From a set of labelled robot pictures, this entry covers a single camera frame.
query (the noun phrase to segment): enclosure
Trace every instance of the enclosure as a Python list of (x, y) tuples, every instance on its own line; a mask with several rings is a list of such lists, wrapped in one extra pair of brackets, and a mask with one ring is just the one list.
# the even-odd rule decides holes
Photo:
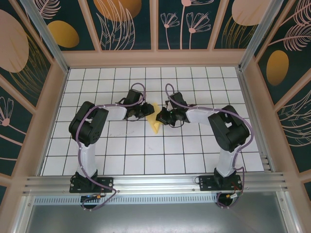
[[(311, 232), (310, 25), (310, 0), (1, 1), (1, 232)], [(69, 125), (135, 83), (159, 109), (170, 83), (252, 126), (236, 206), (196, 182), (220, 158), (211, 126), (142, 117), (105, 123), (96, 169), (118, 192), (83, 211)]]

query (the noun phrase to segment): purple cable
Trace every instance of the purple cable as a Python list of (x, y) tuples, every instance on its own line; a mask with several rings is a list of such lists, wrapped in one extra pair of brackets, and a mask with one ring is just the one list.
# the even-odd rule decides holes
[[(252, 142), (253, 139), (254, 139), (254, 131), (253, 131), (253, 129), (252, 129), (252, 126), (251, 126), (243, 117), (241, 117), (241, 116), (239, 116), (238, 114), (235, 114), (235, 113), (233, 113), (233, 112), (224, 110), (224, 109), (207, 108), (207, 107), (199, 107), (199, 106), (190, 107), (190, 106), (182, 105), (182, 104), (180, 104), (180, 103), (174, 101), (174, 100), (170, 97), (170, 94), (169, 94), (169, 92), (168, 92), (168, 90), (167, 90), (167, 87), (168, 87), (168, 86), (170, 86), (170, 87), (172, 88), (173, 93), (174, 93), (174, 87), (173, 87), (173, 85), (170, 84), (170, 83), (166, 84), (166, 85), (165, 85), (165, 93), (166, 93), (167, 97), (169, 98), (169, 100), (170, 100), (171, 102), (173, 102), (174, 104), (176, 104), (176, 105), (178, 105), (178, 106), (180, 106), (180, 107), (189, 108), (189, 109), (205, 109), (205, 110), (209, 110), (209, 111), (217, 111), (217, 112), (223, 112), (223, 113), (231, 114), (232, 116), (235, 116), (236, 118), (242, 120), (242, 121), (247, 125), (247, 127), (249, 128), (250, 134), (251, 134), (251, 138), (250, 138), (250, 140), (249, 140), (246, 144), (240, 146), (240, 147), (237, 149), (237, 151), (236, 151), (236, 153), (235, 153), (235, 155), (234, 155), (234, 157), (233, 157), (233, 162), (232, 162), (232, 166), (234, 167), (234, 169), (235, 169), (236, 171), (242, 170), (242, 172), (243, 172), (243, 175), (242, 175), (242, 176), (243, 176), (243, 182), (242, 182), (242, 190), (241, 190), (241, 193), (243, 193), (243, 190), (244, 190), (244, 182), (245, 182), (245, 180), (244, 180), (244, 178), (245, 178), (244, 167), (235, 168), (235, 163), (236, 163), (236, 160), (237, 160), (237, 157), (238, 157), (240, 151), (241, 151), (243, 148), (247, 147), (249, 144), (251, 144), (251, 142)], [(227, 208), (229, 208), (228, 206), (225, 206), (225, 205), (223, 205), (223, 204), (221, 204), (221, 203), (219, 202), (219, 196), (220, 196), (220, 195), (221, 195), (221, 192), (217, 194), (217, 199), (216, 199), (217, 202), (216, 202), (216, 204), (217, 204), (219, 207), (227, 207)], [(237, 202), (238, 202), (238, 200), (236, 200), (236, 201), (231, 205), (231, 207), (233, 207), (234, 205), (236, 205)]]
[(84, 202), (82, 202), (82, 207), (83, 207), (84, 210), (88, 210), (88, 211), (98, 210), (99, 208), (103, 207), (108, 201), (110, 201), (110, 199), (112, 199), (112, 198), (115, 196), (115, 194), (117, 193), (117, 191), (116, 191), (116, 189), (114, 189), (114, 188), (112, 188), (112, 187), (105, 186), (105, 185), (102, 185), (102, 184), (96, 182), (95, 180), (93, 180), (92, 178), (90, 178), (90, 177), (88, 176), (88, 174), (86, 173), (86, 171), (84, 170), (83, 165), (82, 165), (82, 161), (81, 161), (81, 149), (82, 149), (82, 147), (81, 147), (81, 142), (79, 141), (79, 133), (80, 133), (81, 127), (82, 127), (83, 123), (85, 122), (85, 120), (87, 119), (87, 117), (88, 117), (95, 109), (97, 109), (97, 108), (113, 107), (113, 106), (132, 107), (132, 106), (134, 106), (134, 105), (136, 105), (136, 104), (142, 103), (142, 102), (146, 99), (146, 88), (145, 88), (145, 86), (144, 86), (143, 84), (141, 84), (141, 83), (135, 83), (135, 84), (133, 84), (133, 85), (131, 86), (131, 89), (132, 89), (133, 86), (135, 86), (135, 85), (141, 85), (142, 88), (143, 88), (143, 94), (142, 94), (142, 97), (140, 98), (139, 101), (137, 101), (136, 103), (133, 103), (133, 104), (118, 104), (118, 103), (115, 103), (115, 104), (105, 104), (105, 105), (97, 105), (97, 106), (94, 106), (94, 107), (92, 107), (92, 108), (88, 111), (88, 113), (83, 117), (83, 119), (82, 119), (82, 121), (81, 121), (81, 123), (80, 123), (80, 125), (79, 125), (79, 127), (78, 127), (78, 129), (77, 129), (77, 133), (76, 133), (76, 142), (78, 143), (78, 146), (79, 146), (79, 150), (78, 150), (78, 161), (79, 161), (79, 166), (80, 166), (80, 168), (81, 168), (83, 174), (84, 174), (84, 175), (86, 176), (86, 178), (88, 178), (92, 183), (98, 185), (99, 187), (101, 187), (101, 188), (106, 188), (106, 189), (109, 189), (109, 190), (114, 191), (114, 194), (112, 194), (107, 200), (105, 200), (102, 204), (97, 205), (97, 206), (95, 206), (95, 207), (92, 208), (92, 209), (87, 209), (87, 208), (84, 206), (84, 203), (87, 201), (87, 199), (84, 200)]

